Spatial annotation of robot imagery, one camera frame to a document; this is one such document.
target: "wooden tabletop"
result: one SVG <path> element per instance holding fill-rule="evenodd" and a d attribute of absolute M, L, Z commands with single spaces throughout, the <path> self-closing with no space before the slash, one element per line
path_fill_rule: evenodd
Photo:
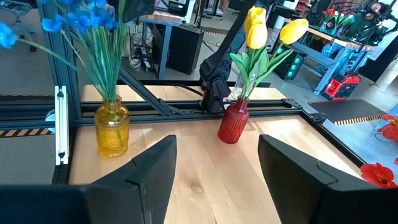
<path fill-rule="evenodd" d="M 285 22 L 292 22 L 292 20 L 285 19 Z M 355 43 L 350 42 L 350 41 L 343 41 L 343 40 L 340 40 L 340 39 L 337 39 L 337 38 L 333 39 L 332 36 L 330 36 L 328 34 L 325 34 L 325 33 L 322 33 L 322 32 L 319 32 L 318 30 L 312 29 L 311 27 L 309 27 L 307 31 L 312 33 L 312 34 L 315 34 L 315 35 L 317 35 L 319 37 L 322 37 L 322 38 L 324 38 L 326 40 L 334 41 L 334 43 L 336 43 L 338 45 L 341 45 L 343 47 L 349 47 L 349 48 L 355 48 L 355 49 L 361 48 L 361 45 L 359 45 L 359 44 L 355 44 Z M 365 45 L 363 47 L 363 50 L 374 50 L 374 46 Z"/>
<path fill-rule="evenodd" d="M 151 20 L 156 20 L 156 21 L 162 21 L 162 22 L 172 22 L 176 24 L 182 23 L 182 17 L 176 16 L 176 15 L 171 15 L 168 12 L 160 12 L 160 11 L 154 11 L 153 14 L 151 15 L 144 15 L 140 17 L 141 19 L 151 19 Z"/>
<path fill-rule="evenodd" d="M 175 86 L 148 89 L 164 100 L 201 99 Z M 124 100 L 141 99 L 126 85 L 118 86 L 118 94 Z M 275 88 L 256 88 L 251 96 L 252 100 L 281 98 L 284 96 Z M 82 101 L 99 100 L 92 86 L 84 87 Z M 169 134 L 177 136 L 177 168 L 165 223 L 280 223 L 257 155 L 262 133 L 359 177 L 359 169 L 299 116 L 250 118 L 241 139 L 233 145 L 218 139 L 220 123 L 209 120 L 131 125 L 129 150 L 113 159 L 97 153 L 94 127 L 80 128 L 69 183 L 91 183 Z"/>

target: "yellow flower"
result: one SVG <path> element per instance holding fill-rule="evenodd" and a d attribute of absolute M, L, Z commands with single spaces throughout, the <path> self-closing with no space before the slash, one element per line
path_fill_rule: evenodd
<path fill-rule="evenodd" d="M 307 29 L 306 19 L 296 19 L 282 28 L 279 38 L 284 44 L 293 44 L 306 33 Z"/>
<path fill-rule="evenodd" d="M 267 42 L 266 22 L 256 22 L 246 34 L 246 45 L 251 49 L 260 49 Z"/>
<path fill-rule="evenodd" d="M 246 35 L 249 33 L 250 27 L 253 26 L 256 22 L 265 22 L 266 21 L 267 11 L 260 7 L 252 7 L 248 11 L 248 15 L 246 16 L 243 24 L 244 31 Z"/>

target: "chair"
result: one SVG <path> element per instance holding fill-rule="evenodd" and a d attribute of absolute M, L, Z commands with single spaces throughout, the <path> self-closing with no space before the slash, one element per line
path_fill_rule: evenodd
<path fill-rule="evenodd" d="M 9 11 L 15 15 L 16 21 L 12 24 L 8 24 L 8 27 L 22 39 L 32 41 L 30 34 L 34 34 L 36 29 L 31 24 L 23 24 L 19 19 L 19 16 L 26 15 L 31 9 L 37 9 L 36 0 L 0 0 L 0 9 Z M 30 51 L 35 52 L 36 47 L 30 46 Z"/>

